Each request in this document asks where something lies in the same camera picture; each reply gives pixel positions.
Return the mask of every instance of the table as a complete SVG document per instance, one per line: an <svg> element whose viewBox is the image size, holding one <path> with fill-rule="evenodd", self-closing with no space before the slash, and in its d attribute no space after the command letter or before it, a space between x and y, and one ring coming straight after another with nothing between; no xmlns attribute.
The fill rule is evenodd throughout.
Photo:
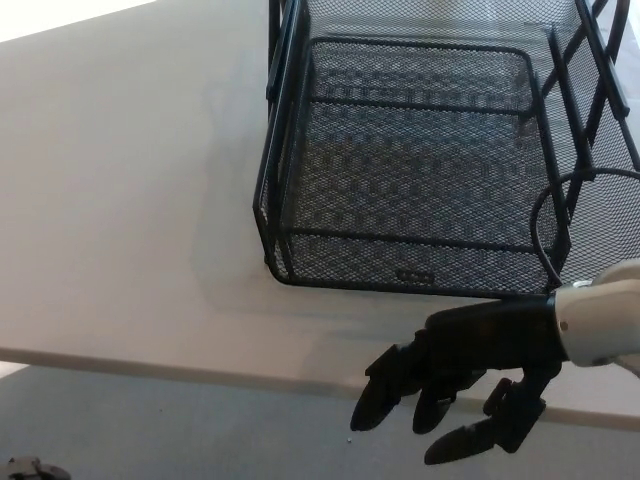
<svg viewBox="0 0 640 480"><path fill-rule="evenodd" d="M389 344L470 301L272 279L251 210L266 18L159 0L0 44L0 360L356 397ZM640 429L615 366L566 365L545 398L550 420Z"/></svg>

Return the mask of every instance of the robotic hand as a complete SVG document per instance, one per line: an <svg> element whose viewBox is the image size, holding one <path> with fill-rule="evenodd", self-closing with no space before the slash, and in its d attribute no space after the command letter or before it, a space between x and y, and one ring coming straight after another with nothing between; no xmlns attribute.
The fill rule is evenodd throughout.
<svg viewBox="0 0 640 480"><path fill-rule="evenodd" d="M562 363L600 366L640 352L640 260L622 262L590 284L563 287L546 298L499 301L430 316L411 343L394 345L369 366L369 383L351 418L371 430L407 395L420 392L413 431L443 419L456 395L489 369L522 368L520 382L503 378L486 403L488 417L437 440L428 465L485 452L518 450L545 409L540 398ZM638 357L617 363L640 376Z"/></svg>

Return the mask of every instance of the wire mesh basket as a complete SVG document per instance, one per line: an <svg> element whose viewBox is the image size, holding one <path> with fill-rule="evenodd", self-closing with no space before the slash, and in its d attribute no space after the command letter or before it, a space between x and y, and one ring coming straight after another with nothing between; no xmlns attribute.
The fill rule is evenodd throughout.
<svg viewBox="0 0 640 480"><path fill-rule="evenodd" d="M274 276L483 297L553 288L531 241L540 192L598 162L640 165L593 16L604 3L290 0L254 201ZM609 210L640 198L625 185L602 194ZM537 216L570 278L587 273L575 253L597 247L580 190L558 184ZM640 254L640 239L624 245L609 257Z"/></svg>

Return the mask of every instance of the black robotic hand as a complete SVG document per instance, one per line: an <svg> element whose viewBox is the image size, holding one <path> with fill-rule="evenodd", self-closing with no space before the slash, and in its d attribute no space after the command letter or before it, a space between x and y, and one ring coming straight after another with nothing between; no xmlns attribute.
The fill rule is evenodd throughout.
<svg viewBox="0 0 640 480"><path fill-rule="evenodd" d="M402 397L419 393L413 431L429 433L457 393L488 369L522 368L522 381L498 383L484 405L486 419L446 434L424 460L428 465L451 462L495 445L515 452L545 409L540 395L567 359L553 310L549 298L480 304L431 316L413 342L392 346L367 368L369 382L351 429L377 427Z"/></svg>

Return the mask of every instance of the black object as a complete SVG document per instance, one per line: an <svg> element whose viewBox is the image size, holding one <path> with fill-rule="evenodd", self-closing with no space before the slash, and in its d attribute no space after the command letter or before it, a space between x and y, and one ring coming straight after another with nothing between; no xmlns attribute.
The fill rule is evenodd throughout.
<svg viewBox="0 0 640 480"><path fill-rule="evenodd" d="M484 453L495 445L507 453L517 452L546 408L540 395L560 369L559 363L524 368L524 377L517 383L503 378L485 403L484 412L489 418L436 440L425 453L424 462L454 462Z"/></svg>
<svg viewBox="0 0 640 480"><path fill-rule="evenodd" d="M2 471L3 480L71 480L71 475L61 468L45 465L37 457L19 457L9 460Z"/></svg>
<svg viewBox="0 0 640 480"><path fill-rule="evenodd" d="M489 418L437 440L425 462L451 462L495 445L514 453L544 411L540 396L564 361L553 296L442 311L427 319L413 342L392 346L367 369L369 382L354 409L351 429L377 427L402 397L420 391L413 430L431 432L457 393L486 370L522 368L522 381L503 379L487 399L483 411Z"/></svg>
<svg viewBox="0 0 640 480"><path fill-rule="evenodd" d="M563 278L640 256L635 185L557 182L640 165L612 65L628 0L605 46L594 15L606 3L464 0L407 11L386 0L289 0L254 198L273 275L317 287L544 295L556 285L529 215L549 184L537 229ZM626 220L620 248L599 222L604 210Z"/></svg>

